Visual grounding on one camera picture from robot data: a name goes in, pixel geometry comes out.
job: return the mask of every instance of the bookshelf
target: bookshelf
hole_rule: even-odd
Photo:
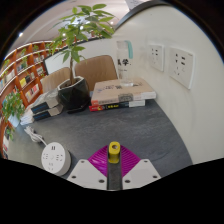
[[[0,110],[2,109],[2,103],[5,97],[13,91],[15,86],[21,94],[21,98],[25,107],[34,103],[38,96],[43,93],[40,80],[42,79],[41,74],[46,73],[43,61],[46,57],[49,56],[49,49],[47,49],[46,45],[50,43],[51,41],[28,43],[16,48],[5,57],[0,69]],[[26,85],[22,87],[20,81],[27,75],[30,76],[30,80],[28,79],[29,82],[27,82]],[[36,84],[38,84],[39,90],[34,92],[32,97],[28,100],[26,93]],[[2,133],[4,133],[6,126],[9,125],[8,123],[5,124],[3,119],[0,122],[0,153],[2,155]]]

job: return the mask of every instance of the red book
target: red book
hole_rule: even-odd
[[[36,87],[36,86],[33,87],[33,91],[34,91],[34,92],[37,91],[37,87]]]
[[[6,152],[8,151],[8,148],[6,147],[5,144],[3,144],[3,148],[5,149]]]
[[[90,111],[105,110],[105,106],[89,106]]]

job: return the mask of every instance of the potted plant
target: potted plant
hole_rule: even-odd
[[[50,43],[46,44],[46,49],[49,49],[50,48]]]
[[[6,134],[9,135],[9,138],[10,138],[11,140],[13,140],[13,132],[15,132],[15,128],[14,128],[13,126],[11,126],[11,125],[8,125],[8,126],[6,127]]]
[[[22,58],[22,68],[27,68],[27,56]]]
[[[66,22],[66,25],[62,26],[58,30],[59,36],[56,37],[49,45],[53,55],[56,48],[60,48],[60,46],[62,45],[62,40],[66,38],[65,42],[68,47],[61,50],[61,53],[58,53],[58,56],[64,55],[63,63],[70,56],[70,80],[59,85],[58,89],[59,97],[61,99],[66,98],[68,102],[68,97],[73,99],[71,95],[72,92],[74,92],[74,84],[79,81],[78,78],[74,78],[73,76],[73,60],[79,63],[81,58],[85,59],[84,56],[80,54],[80,52],[84,50],[85,47],[78,45],[77,40],[88,41],[88,38],[85,35],[86,32],[89,34],[94,32],[94,35],[98,38],[111,38],[112,34],[114,33],[114,29],[111,28],[110,24],[108,23],[114,18],[114,16],[102,10],[102,8],[106,7],[105,4],[96,4],[93,7],[79,5],[77,7],[79,7],[79,11],[76,7],[74,7],[72,9],[72,15],[61,18],[60,20],[62,21],[56,24],[58,25],[60,23]],[[83,21],[88,21],[88,23],[80,21],[78,23],[74,23],[74,21],[80,17],[84,17]]]
[[[33,46],[33,51],[35,52],[35,51],[38,51],[38,50],[39,50],[39,47],[37,45],[34,45]]]
[[[8,66],[9,62],[10,62],[9,59],[7,59],[7,60],[4,62],[4,64],[3,64],[3,69],[5,69],[5,68]]]
[[[24,56],[25,53],[26,53],[26,48],[23,48],[23,50],[22,50],[21,53],[20,53],[20,57]]]
[[[5,97],[2,107],[5,122],[9,120],[14,127],[17,127],[24,111],[25,107],[19,92],[12,92]]]

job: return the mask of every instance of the book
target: book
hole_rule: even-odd
[[[27,76],[25,77],[25,79],[26,79],[26,83],[29,83],[29,82],[31,81],[31,78],[30,78],[29,75],[27,75]]]
[[[31,89],[29,89],[27,91],[27,93],[25,94],[25,96],[26,96],[28,102],[31,101],[32,97],[34,97],[35,93],[38,92],[38,91],[39,91],[38,84],[36,84],[35,86],[33,86],[33,88],[31,88]]]
[[[36,87],[36,86],[33,87],[33,91],[34,91],[34,92],[37,91],[37,87]]]
[[[62,110],[63,110],[63,105],[58,104],[57,106],[55,106],[51,109],[44,110],[44,111],[41,111],[37,114],[34,114],[33,118],[34,118],[35,121],[39,121],[39,120],[42,120],[42,119],[45,119],[45,118],[48,118],[48,117],[58,115],[62,112]]]
[[[3,87],[4,87],[4,85],[3,85],[3,80],[1,80],[1,82],[0,82],[0,90],[2,90]]]
[[[6,147],[6,145],[3,143],[3,148],[6,152],[8,152],[8,147]]]
[[[21,85],[22,88],[26,85],[26,79],[25,78],[21,79],[19,82],[20,82],[20,85]]]
[[[15,77],[15,70],[12,70],[12,77]]]
[[[13,73],[10,72],[7,76],[6,76],[6,82],[10,81],[13,78]]]
[[[40,66],[39,68],[37,68],[37,74],[41,75],[44,72],[43,67]]]
[[[31,110],[34,114],[51,109],[59,104],[58,89],[52,89],[47,93],[41,94],[33,104]]]
[[[32,79],[35,79],[35,75],[34,75],[33,72],[30,73],[30,76],[31,76]]]
[[[16,90],[16,92],[19,92],[19,90],[18,90],[18,88],[17,88],[17,86],[16,86],[16,85],[15,85],[14,89]]]
[[[5,84],[7,83],[6,75],[2,78],[2,80],[3,80],[3,86],[5,86]]]
[[[112,103],[112,104],[105,104],[105,105],[98,105],[98,106],[89,106],[89,110],[90,111],[101,111],[101,110],[111,110],[111,109],[140,107],[140,106],[145,106],[145,100]]]
[[[92,106],[155,99],[156,92],[142,78],[134,78],[133,86],[123,87],[120,80],[97,82],[91,98]]]

